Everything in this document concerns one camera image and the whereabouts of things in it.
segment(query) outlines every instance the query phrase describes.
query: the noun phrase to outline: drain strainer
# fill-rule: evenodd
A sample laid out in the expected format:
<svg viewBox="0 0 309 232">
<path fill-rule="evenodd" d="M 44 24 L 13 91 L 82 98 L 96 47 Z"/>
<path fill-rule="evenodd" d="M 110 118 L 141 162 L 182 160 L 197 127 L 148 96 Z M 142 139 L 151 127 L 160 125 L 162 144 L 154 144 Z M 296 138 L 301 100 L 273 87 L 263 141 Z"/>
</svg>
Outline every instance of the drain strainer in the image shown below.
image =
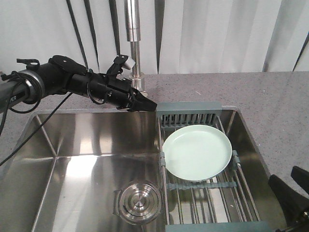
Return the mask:
<svg viewBox="0 0 309 232">
<path fill-rule="evenodd" d="M 129 223 L 146 223 L 160 212 L 160 192 L 150 182 L 131 183 L 120 192 L 118 207 L 119 215 Z"/>
</svg>

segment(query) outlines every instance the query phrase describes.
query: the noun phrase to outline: white curtain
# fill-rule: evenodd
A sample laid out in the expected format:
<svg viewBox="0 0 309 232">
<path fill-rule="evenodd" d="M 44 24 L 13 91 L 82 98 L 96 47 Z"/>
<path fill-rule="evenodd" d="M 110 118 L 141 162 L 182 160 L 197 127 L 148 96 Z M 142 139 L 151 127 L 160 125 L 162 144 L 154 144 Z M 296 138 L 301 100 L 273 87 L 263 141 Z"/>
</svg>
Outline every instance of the white curtain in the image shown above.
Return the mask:
<svg viewBox="0 0 309 232">
<path fill-rule="evenodd" d="M 130 55 L 124 0 L 115 1 L 121 53 Z M 89 3 L 96 41 L 85 1 L 70 1 L 81 49 L 66 1 L 2 1 L 0 70 L 23 69 L 16 58 L 45 63 L 60 54 L 81 64 L 86 58 L 89 68 L 106 72 L 116 56 L 109 1 Z M 309 31 L 309 0 L 167 0 L 162 38 L 156 38 L 155 0 L 140 0 L 139 5 L 145 74 L 157 73 L 156 41 L 161 39 L 159 73 L 309 70 L 309 46 L 299 57 Z"/>
<path fill-rule="evenodd" d="M 308 5 L 165 1 L 159 73 L 292 71 L 309 31 Z"/>
<path fill-rule="evenodd" d="M 265 71 L 292 71 L 308 31 L 309 1 L 282 0 L 265 60 Z"/>
<path fill-rule="evenodd" d="M 68 7 L 63 0 L 3 0 L 0 7 L 0 70 L 25 69 L 16 58 L 46 63 L 53 55 L 83 64 Z"/>
</svg>

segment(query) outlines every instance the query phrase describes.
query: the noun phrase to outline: plate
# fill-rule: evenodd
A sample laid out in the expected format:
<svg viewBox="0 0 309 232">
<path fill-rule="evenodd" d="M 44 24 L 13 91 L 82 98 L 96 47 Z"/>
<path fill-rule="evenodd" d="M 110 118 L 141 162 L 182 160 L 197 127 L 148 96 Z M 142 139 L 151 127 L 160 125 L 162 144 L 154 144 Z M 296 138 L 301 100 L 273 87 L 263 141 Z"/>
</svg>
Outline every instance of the plate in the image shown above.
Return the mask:
<svg viewBox="0 0 309 232">
<path fill-rule="evenodd" d="M 162 149 L 169 172 L 195 182 L 219 174 L 232 157 L 232 145 L 227 136 L 206 125 L 186 126 L 175 131 Z"/>
</svg>

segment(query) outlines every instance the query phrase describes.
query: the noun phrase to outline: dish rack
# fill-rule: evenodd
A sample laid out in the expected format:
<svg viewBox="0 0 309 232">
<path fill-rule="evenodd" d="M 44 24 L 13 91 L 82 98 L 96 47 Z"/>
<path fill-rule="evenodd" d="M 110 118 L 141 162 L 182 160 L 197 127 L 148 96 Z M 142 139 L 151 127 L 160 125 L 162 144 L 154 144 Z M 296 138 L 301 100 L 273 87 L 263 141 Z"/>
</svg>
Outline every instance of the dish rack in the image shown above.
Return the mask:
<svg viewBox="0 0 309 232">
<path fill-rule="evenodd" d="M 167 171 L 162 145 L 179 128 L 208 125 L 228 136 L 235 114 L 226 131 L 219 102 L 160 103 L 156 118 L 159 128 L 160 175 L 166 225 L 217 222 L 261 221 L 236 150 L 229 165 L 214 178 L 202 182 L 179 179 Z"/>
</svg>

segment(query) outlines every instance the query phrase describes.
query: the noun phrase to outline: countertop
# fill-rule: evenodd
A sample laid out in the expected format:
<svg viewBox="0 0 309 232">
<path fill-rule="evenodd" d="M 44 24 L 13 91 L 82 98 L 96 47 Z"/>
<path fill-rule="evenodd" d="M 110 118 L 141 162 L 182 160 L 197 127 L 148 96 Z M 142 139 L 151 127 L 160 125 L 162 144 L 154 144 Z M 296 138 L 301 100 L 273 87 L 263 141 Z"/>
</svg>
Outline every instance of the countertop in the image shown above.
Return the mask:
<svg viewBox="0 0 309 232">
<path fill-rule="evenodd" d="M 160 74 L 146 75 L 145 83 L 155 102 L 220 101 L 238 107 L 270 173 L 304 194 L 290 172 L 294 165 L 309 170 L 309 72 Z M 46 97 L 38 109 L 54 109 L 63 98 Z M 110 106 L 72 95 L 61 109 L 104 107 Z M 0 160 L 13 151 L 29 117 L 8 113 Z"/>
</svg>

